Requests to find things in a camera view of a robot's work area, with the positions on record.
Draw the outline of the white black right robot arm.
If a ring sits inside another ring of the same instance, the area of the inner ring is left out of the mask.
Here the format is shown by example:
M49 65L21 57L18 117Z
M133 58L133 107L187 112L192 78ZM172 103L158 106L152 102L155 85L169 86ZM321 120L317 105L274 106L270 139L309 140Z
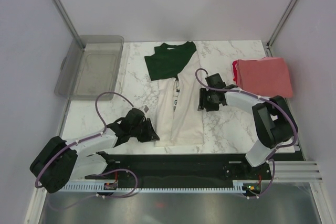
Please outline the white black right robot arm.
M293 139L292 144L295 144L298 127L282 96L262 97L234 84L226 85L218 73L206 76L206 83L201 82L197 72L195 76L202 86L199 111L212 112L218 111L221 105L233 106L253 116L258 139L245 155L247 162L240 166L245 178L254 178L259 173L259 166L282 148L282 143Z

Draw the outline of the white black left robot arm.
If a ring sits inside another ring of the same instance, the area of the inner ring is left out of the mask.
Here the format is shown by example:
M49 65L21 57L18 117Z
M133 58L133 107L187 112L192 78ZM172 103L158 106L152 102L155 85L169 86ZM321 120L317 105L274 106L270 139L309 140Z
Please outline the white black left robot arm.
M158 141L150 118L149 108L132 108L124 117L105 124L103 129L83 138L63 140L51 138L30 165L36 177L35 187L44 188L50 194L61 190L70 180L85 176L101 175L111 178L115 165L102 156L104 150L123 145L131 138L140 143Z

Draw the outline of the cream green raglan t-shirt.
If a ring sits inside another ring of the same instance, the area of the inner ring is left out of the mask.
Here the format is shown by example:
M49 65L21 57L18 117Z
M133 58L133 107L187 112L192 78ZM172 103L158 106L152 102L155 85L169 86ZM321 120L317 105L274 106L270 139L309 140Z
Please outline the cream green raglan t-shirt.
M204 143L203 114L198 110L201 85L195 72L200 68L196 45L163 43L144 58L151 81L159 87L156 109L157 147Z

